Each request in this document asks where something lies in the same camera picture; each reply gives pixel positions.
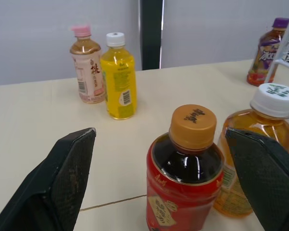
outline purple label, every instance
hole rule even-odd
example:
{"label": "purple label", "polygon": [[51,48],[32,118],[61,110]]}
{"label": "purple label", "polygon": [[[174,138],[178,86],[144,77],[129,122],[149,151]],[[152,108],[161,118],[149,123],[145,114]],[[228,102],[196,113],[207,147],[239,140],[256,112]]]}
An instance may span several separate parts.
{"label": "purple label", "polygon": [[268,69],[275,58],[276,52],[279,48],[279,41],[271,40],[263,42],[260,45],[261,56],[259,61],[263,62],[264,69]]}

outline barcode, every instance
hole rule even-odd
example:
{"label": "barcode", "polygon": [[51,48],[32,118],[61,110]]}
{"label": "barcode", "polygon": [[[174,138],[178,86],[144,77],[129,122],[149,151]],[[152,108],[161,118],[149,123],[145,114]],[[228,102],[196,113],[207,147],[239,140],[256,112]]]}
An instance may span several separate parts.
{"label": "barcode", "polygon": [[86,94],[87,93],[86,83],[78,81],[78,85],[79,85],[79,91],[81,93],[85,93]]}
{"label": "barcode", "polygon": [[124,101],[124,105],[127,105],[130,103],[130,90],[123,92],[123,101]]}
{"label": "barcode", "polygon": [[223,176],[222,185],[224,187],[230,188],[234,182],[234,177],[235,177],[236,173],[234,170],[231,170],[230,168],[228,168],[226,166],[224,166],[223,170],[224,170],[223,171],[224,176]]}

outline yellow bottle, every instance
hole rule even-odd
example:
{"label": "yellow bottle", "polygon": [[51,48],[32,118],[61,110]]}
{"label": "yellow bottle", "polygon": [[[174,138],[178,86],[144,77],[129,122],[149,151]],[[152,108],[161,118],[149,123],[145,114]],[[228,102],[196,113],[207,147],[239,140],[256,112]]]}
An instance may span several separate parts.
{"label": "yellow bottle", "polygon": [[233,218],[252,213],[240,186],[225,133],[228,127],[257,132],[278,141],[289,152],[289,87],[266,83],[259,86],[250,102],[251,109],[230,115],[223,126],[218,147],[225,156],[224,180],[214,208]]}
{"label": "yellow bottle", "polygon": [[107,110],[114,119],[128,119],[137,109],[135,61],[125,49],[123,33],[107,34],[109,50],[101,57]]}

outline table surface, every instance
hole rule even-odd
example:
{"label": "table surface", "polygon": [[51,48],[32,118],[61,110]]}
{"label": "table surface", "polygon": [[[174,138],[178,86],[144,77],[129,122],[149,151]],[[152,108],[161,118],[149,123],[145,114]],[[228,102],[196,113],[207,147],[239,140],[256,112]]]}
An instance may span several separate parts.
{"label": "table surface", "polygon": [[[189,103],[216,114],[216,141],[226,117],[249,108],[257,89],[245,80],[250,65],[239,61],[137,72],[138,111],[121,121],[108,116],[105,103],[82,103],[73,78],[0,86],[0,211],[59,138],[95,127],[88,186],[75,231],[147,231],[150,144],[168,131],[173,111]],[[289,69],[280,66],[275,83],[289,86]],[[229,219],[212,210],[204,230],[263,228],[254,214]]]}

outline pink bottle cap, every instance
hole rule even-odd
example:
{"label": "pink bottle cap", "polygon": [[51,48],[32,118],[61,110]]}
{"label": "pink bottle cap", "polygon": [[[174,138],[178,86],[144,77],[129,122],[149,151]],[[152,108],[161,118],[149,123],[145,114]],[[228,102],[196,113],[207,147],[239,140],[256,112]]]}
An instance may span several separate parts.
{"label": "pink bottle cap", "polygon": [[73,26],[71,30],[74,32],[76,37],[87,37],[91,36],[91,28],[89,25],[84,26]]}

